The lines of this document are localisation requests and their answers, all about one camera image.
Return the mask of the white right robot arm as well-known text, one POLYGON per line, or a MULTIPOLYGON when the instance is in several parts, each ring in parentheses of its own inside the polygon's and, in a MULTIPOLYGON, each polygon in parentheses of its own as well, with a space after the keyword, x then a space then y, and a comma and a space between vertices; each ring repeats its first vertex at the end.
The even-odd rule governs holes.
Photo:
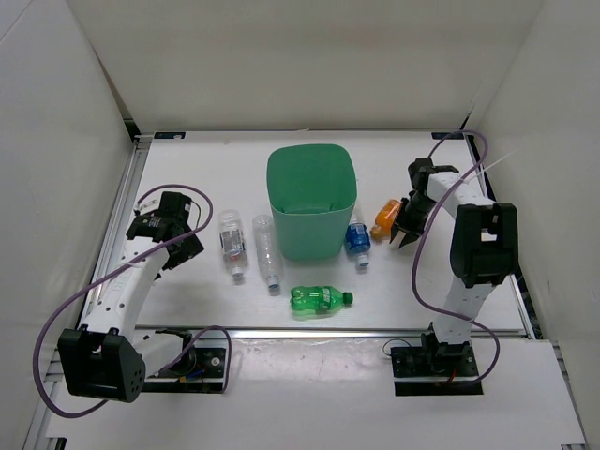
POLYGON ((443 307, 425 334, 421 363, 441 375, 469 345, 473 320, 496 287, 518 265, 518 212, 497 203, 461 180, 458 169, 420 157, 409 165, 412 190, 400 201, 391 226, 400 248, 425 241, 434 214, 444 209, 455 221, 450 247, 454 274, 443 307))

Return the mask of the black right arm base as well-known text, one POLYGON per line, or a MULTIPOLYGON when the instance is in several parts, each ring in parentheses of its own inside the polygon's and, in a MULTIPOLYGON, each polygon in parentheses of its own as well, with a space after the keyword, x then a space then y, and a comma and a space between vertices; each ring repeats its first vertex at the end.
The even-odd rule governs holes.
POLYGON ((393 338, 382 352, 391 359, 396 397, 481 396, 473 346, 440 343, 432 331, 419 342, 393 338))

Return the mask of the orange plastic bottle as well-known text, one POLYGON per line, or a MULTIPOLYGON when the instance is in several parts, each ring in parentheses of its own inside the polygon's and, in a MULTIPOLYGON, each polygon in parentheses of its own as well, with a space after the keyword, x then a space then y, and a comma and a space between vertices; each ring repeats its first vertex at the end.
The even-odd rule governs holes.
POLYGON ((376 242, 389 239, 392 225, 401 206, 401 201, 390 199, 376 215, 374 224, 370 228, 370 236, 376 242))

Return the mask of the blue label plastic bottle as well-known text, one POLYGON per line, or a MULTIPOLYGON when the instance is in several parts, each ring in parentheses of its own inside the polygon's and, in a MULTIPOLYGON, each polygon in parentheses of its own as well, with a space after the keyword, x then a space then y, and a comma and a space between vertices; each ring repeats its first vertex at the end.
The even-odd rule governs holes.
POLYGON ((370 237, 364 217, 357 202, 352 210, 350 222, 345 233, 345 248, 348 257, 353 260, 359 271, 369 266, 370 237))

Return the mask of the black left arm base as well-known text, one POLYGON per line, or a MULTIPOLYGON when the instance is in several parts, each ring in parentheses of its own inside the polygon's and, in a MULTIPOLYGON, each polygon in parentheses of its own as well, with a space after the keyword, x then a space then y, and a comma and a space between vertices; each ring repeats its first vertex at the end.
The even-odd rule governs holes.
POLYGON ((143 383, 152 394, 224 394, 230 381, 233 340, 226 328, 212 325, 195 335, 190 331, 158 330, 159 336, 182 340, 182 356, 143 383))

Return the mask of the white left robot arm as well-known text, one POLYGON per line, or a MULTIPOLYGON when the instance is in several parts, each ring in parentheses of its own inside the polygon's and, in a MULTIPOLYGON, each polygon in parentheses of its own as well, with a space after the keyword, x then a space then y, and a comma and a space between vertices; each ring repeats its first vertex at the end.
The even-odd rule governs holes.
POLYGON ((102 289, 77 330, 66 329, 58 351, 67 390, 76 397, 130 403, 147 377, 165 367, 176 375, 195 368, 196 352, 187 346, 189 332, 162 330, 133 344, 143 303, 161 271, 172 270, 203 251, 196 236, 163 247, 125 271, 102 289))

